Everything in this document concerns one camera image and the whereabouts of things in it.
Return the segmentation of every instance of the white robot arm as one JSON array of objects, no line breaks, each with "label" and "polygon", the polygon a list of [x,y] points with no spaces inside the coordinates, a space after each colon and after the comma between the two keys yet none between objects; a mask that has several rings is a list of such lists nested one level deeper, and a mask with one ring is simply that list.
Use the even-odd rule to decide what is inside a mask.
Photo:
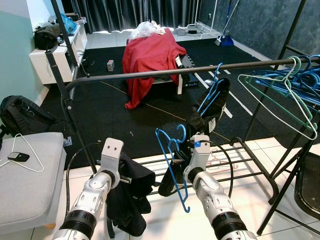
[{"label": "white robot arm", "polygon": [[[203,140],[208,141],[209,137],[194,135],[190,139],[190,142],[194,143],[194,148],[191,149],[190,163],[183,173],[184,179],[192,183],[218,240],[256,240],[255,235],[247,230],[238,212],[233,208],[223,187],[206,172],[210,144],[201,142]],[[85,183],[82,193],[76,199],[60,229],[53,236],[53,240],[91,239],[107,194],[120,181],[118,167],[122,147],[122,141],[107,138],[98,173]]]},{"label": "white robot arm", "polygon": [[101,166],[75,200],[53,240],[90,240],[110,189],[119,181],[119,158],[124,143],[107,138],[101,154]]},{"label": "white robot arm", "polygon": [[256,240],[256,236],[247,230],[238,212],[224,193],[221,184],[206,171],[206,163],[210,154],[209,137],[194,135],[190,142],[192,157],[183,172],[183,177],[192,187],[203,205],[215,236],[218,240]]}]

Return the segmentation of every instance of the blue bag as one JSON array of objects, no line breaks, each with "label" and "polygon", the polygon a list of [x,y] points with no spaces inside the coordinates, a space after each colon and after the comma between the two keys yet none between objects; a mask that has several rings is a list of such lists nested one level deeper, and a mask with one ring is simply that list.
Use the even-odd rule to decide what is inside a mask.
[{"label": "blue bag", "polygon": [[68,35],[74,34],[74,32],[77,29],[77,24],[75,24],[72,20],[71,17],[67,17],[63,13],[61,13],[62,21],[65,26],[65,30],[68,33]]}]

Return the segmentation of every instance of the black carpet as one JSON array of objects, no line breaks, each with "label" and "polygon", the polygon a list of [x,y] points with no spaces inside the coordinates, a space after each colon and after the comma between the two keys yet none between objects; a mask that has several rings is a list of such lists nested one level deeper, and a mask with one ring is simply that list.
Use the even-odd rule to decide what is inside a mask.
[{"label": "black carpet", "polygon": [[[182,41],[178,42],[178,44],[186,48],[196,67],[217,65],[220,62],[231,64],[258,61],[235,46],[216,46],[214,41],[214,39],[203,39]],[[125,47],[88,49],[83,57],[86,59],[83,67],[91,76],[123,73],[121,63],[124,50]],[[107,72],[108,60],[114,60],[114,72]],[[237,81],[239,74],[250,74],[252,70],[230,70],[231,75],[220,71],[219,77],[228,77],[230,79],[230,91],[253,113],[257,107],[257,102]],[[84,71],[81,70],[79,75],[84,76]],[[208,73],[199,73],[199,75],[204,80],[212,79]],[[107,83],[123,92],[127,92],[125,80],[110,80]],[[181,133],[177,132],[177,125],[185,124],[185,121],[146,104],[186,119],[195,100],[205,90],[202,84],[199,84],[197,87],[184,88],[182,94],[177,95],[176,86],[172,82],[154,84],[142,104],[133,110],[126,110],[124,105],[129,101],[129,97],[109,85],[95,82],[78,86],[75,90],[73,107],[76,118],[87,143],[96,142],[97,140],[105,141],[108,137],[122,140],[124,142],[123,150],[131,158],[161,154],[155,129],[163,129],[169,136],[178,138]],[[279,97],[274,93],[271,93],[271,96]],[[282,97],[280,100],[284,102],[283,104],[286,107],[295,108],[291,99]],[[218,144],[226,144],[228,142],[226,139],[233,137],[242,138],[251,119],[251,116],[231,96],[227,100],[226,107],[233,117],[229,118],[226,114],[223,114],[214,130],[223,137],[215,133],[210,136],[210,139]],[[41,108],[60,118],[63,117],[60,106],[60,93],[55,84],[51,86]],[[72,155],[81,148],[80,142],[75,134],[69,133],[67,125],[63,122],[52,126],[51,130],[63,132],[65,137],[72,137],[72,145],[65,147],[67,165]],[[248,139],[276,137],[282,145],[286,146],[294,135],[294,131],[277,121],[265,110],[262,110],[252,127]],[[90,151],[95,160],[100,159],[101,148],[98,149],[93,146]],[[73,168],[88,165],[85,155],[81,154],[74,162]]]}]

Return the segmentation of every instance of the gray chair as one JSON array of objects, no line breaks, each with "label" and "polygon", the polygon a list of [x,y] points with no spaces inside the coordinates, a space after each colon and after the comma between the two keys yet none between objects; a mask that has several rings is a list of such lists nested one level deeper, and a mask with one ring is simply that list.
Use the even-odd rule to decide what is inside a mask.
[{"label": "gray chair", "polygon": [[[24,136],[44,166],[34,172],[9,162],[0,167],[0,235],[54,224],[60,198],[66,152],[59,132],[44,132]],[[13,138],[4,139],[0,150],[0,165],[12,151]],[[41,170],[28,144],[17,137],[14,152],[30,155],[23,165]]]}]

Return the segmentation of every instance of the red cloth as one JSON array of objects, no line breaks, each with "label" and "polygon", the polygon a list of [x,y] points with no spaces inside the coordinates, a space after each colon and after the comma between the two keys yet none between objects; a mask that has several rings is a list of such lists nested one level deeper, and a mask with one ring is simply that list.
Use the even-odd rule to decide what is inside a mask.
[{"label": "red cloth", "polygon": [[[126,45],[122,58],[123,73],[176,69],[176,57],[185,54],[186,50],[176,43],[171,31],[165,28],[164,35],[136,38]],[[176,85],[179,84],[178,75],[170,77]],[[126,82],[131,100],[124,107],[129,110],[136,108],[149,92],[154,79],[128,79]]]}]

